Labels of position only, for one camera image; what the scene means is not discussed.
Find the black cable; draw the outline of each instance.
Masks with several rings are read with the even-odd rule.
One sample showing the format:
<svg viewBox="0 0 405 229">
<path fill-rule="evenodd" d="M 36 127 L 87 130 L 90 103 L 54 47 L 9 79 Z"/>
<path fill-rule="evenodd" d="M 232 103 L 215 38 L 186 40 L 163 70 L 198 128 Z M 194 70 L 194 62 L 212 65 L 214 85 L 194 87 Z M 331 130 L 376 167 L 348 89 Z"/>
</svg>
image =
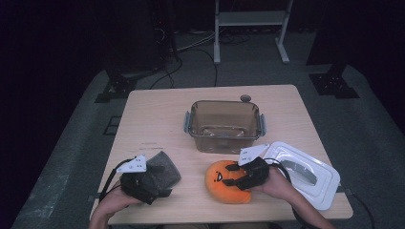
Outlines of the black cable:
<svg viewBox="0 0 405 229">
<path fill-rule="evenodd" d="M 216 65 L 215 62 L 214 62 L 214 58 L 212 58 L 212 56 L 211 56 L 211 54 L 210 54 L 209 52 L 204 51 L 204 50 L 200 50 L 200 49 L 186 49 L 186 50 L 180 51 L 179 53 L 181 53 L 181 52 L 191 52 L 191 51 L 204 52 L 205 54 L 207 54 L 207 55 L 209 56 L 209 58 L 210 58 L 211 61 L 212 61 L 212 64 L 214 65 L 214 69 L 215 69 L 214 87 L 217 87 L 218 69 L 217 69 L 217 65 Z"/>
<path fill-rule="evenodd" d="M 129 162 L 131 160 L 132 159 L 126 159 L 126 160 L 121 161 L 119 163 L 119 165 L 116 168 L 114 168 L 113 171 L 111 171 L 111 174 L 108 176 L 107 181 L 104 184 L 104 188 L 102 189 L 102 191 L 100 193 L 100 197 L 98 198 L 98 203 L 100 203 L 105 198 L 105 196 L 107 196 L 107 194 L 108 194 L 107 189 L 110 186 L 110 183 L 113 180 L 114 176 L 116 175 L 117 168 L 119 168 L 119 166 L 121 166 L 122 164 Z"/>
<path fill-rule="evenodd" d="M 105 196 L 107 196 L 109 193 L 113 192 L 114 190 L 116 190 L 116 188 L 121 187 L 121 185 L 117 185 L 116 187 L 113 187 L 112 189 L 110 189 L 110 191 L 108 191 Z"/>
<path fill-rule="evenodd" d="M 291 177 L 289 176 L 289 173 L 288 173 L 287 169 L 283 166 L 283 164 L 280 163 L 280 161 L 275 158 L 263 158 L 263 160 L 269 160 L 269 159 L 273 160 L 277 163 L 272 163 L 272 164 L 268 164 L 268 165 L 270 167 L 276 167 L 276 168 L 280 169 L 283 172 L 284 176 L 286 177 L 286 180 L 288 180 L 288 182 L 291 183 Z"/>
<path fill-rule="evenodd" d="M 363 208 L 366 210 L 367 214 L 369 215 L 370 218 L 370 222 L 372 224 L 372 229 L 375 229 L 375 222 L 374 222 L 374 217 L 372 212 L 370 211 L 370 209 L 367 207 L 366 203 L 357 195 L 355 194 L 352 189 L 350 188 L 345 188 L 343 185 L 342 187 L 345 189 L 345 194 L 346 196 L 352 196 L 355 199 L 357 199 L 357 201 L 363 206 Z"/>
<path fill-rule="evenodd" d="M 172 74 L 172 73 L 175 73 L 177 70 L 179 70 L 179 69 L 181 68 L 181 66 L 182 66 L 182 60 L 179 58 L 179 61 L 180 61 L 180 65 L 179 65 L 173 72 L 167 73 L 166 75 L 164 75 L 164 76 L 160 77 L 159 79 L 157 79 L 157 80 L 149 87 L 149 90 L 151 90 L 159 81 L 161 81 L 161 80 L 162 80 L 163 78 L 165 78 L 165 77 L 170 77 L 170 78 L 171 78 L 171 79 L 170 79 L 170 82 L 171 82 L 171 84 L 172 84 L 172 86 L 173 86 L 173 88 L 174 88 L 174 80 L 173 80 L 171 74 Z"/>
<path fill-rule="evenodd" d="M 220 42 L 222 45 L 237 46 L 237 45 L 241 45 L 250 40 L 250 35 L 245 34 L 245 36 L 246 36 L 246 38 L 243 38 L 242 35 L 231 35 L 231 34 L 226 33 L 226 34 L 221 35 Z"/>
</svg>

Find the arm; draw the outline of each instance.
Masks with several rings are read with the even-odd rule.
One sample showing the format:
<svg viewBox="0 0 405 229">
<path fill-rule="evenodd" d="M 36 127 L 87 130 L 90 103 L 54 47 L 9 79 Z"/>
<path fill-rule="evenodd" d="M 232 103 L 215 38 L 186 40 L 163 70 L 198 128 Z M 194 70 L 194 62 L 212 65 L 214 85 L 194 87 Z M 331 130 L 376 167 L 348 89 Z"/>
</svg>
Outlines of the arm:
<svg viewBox="0 0 405 229">
<path fill-rule="evenodd" d="M 250 190 L 260 191 L 274 198 L 285 200 L 303 220 L 313 226 L 322 229 L 335 228 L 286 180 L 277 168 L 270 167 L 267 181 Z"/>
<path fill-rule="evenodd" d="M 90 219 L 89 229 L 107 229 L 108 219 L 116 212 L 130 204 L 141 203 L 140 200 L 127 196 L 122 192 L 119 181 L 94 210 Z"/>
</svg>

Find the metal shelf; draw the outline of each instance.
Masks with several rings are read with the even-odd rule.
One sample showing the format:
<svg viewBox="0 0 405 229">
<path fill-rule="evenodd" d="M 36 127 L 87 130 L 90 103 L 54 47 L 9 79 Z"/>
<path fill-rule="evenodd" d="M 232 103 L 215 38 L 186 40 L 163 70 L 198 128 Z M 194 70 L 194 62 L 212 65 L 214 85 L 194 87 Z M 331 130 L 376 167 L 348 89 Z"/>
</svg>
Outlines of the metal shelf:
<svg viewBox="0 0 405 229">
<path fill-rule="evenodd" d="M 219 26 L 269 26 L 283 25 L 283 10 L 220 12 Z"/>
<path fill-rule="evenodd" d="M 215 41 L 214 63 L 221 64 L 220 27 L 223 26 L 272 26 L 281 25 L 279 37 L 275 39 L 277 49 L 283 63 L 288 64 L 289 58 L 283 41 L 287 30 L 293 0 L 288 0 L 286 10 L 275 11 L 219 11 L 220 0 L 215 1 Z"/>
</svg>

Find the table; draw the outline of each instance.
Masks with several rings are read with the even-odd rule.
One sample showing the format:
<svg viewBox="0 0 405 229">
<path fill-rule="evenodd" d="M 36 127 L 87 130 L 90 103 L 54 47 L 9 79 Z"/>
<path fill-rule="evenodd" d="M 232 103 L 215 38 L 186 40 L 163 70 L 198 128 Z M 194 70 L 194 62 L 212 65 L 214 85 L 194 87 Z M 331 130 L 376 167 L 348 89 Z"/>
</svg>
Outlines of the table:
<svg viewBox="0 0 405 229">
<path fill-rule="evenodd" d="M 98 191 L 101 192 L 107 177 L 122 160 L 141 154 L 151 158 L 159 151 L 164 151 L 173 160 L 181 173 L 181 181 L 169 198 L 158 198 L 152 205 L 130 206 L 116 213 L 109 223 L 295 219 L 291 207 L 280 199 L 254 193 L 249 204 L 222 204 L 205 189 L 203 178 L 208 166 L 218 160 L 237 160 L 238 156 L 199 152 L 194 138 L 183 131 L 185 112 L 198 100 L 238 101 L 242 94 L 249 94 L 251 102 L 266 116 L 267 133 L 253 145 L 284 141 L 330 165 L 301 96 L 292 85 L 133 91 L 128 97 Z M 332 207 L 322 215 L 327 219 L 350 218 L 352 208 L 346 195 L 336 194 Z"/>
</svg>

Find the orange object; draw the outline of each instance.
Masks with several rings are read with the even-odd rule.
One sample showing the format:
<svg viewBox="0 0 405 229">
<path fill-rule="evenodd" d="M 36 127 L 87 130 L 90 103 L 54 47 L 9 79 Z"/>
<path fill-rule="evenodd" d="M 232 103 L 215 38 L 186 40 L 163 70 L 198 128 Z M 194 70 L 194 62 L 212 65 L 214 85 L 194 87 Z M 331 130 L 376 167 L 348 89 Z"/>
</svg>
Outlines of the orange object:
<svg viewBox="0 0 405 229">
<path fill-rule="evenodd" d="M 224 179 L 238 179 L 245 176 L 241 168 L 229 171 L 226 166 L 237 164 L 233 160 L 220 160 L 211 164 L 205 172 L 205 187 L 211 196 L 223 203 L 249 203 L 250 191 L 242 191 L 236 186 L 226 186 Z"/>
</svg>

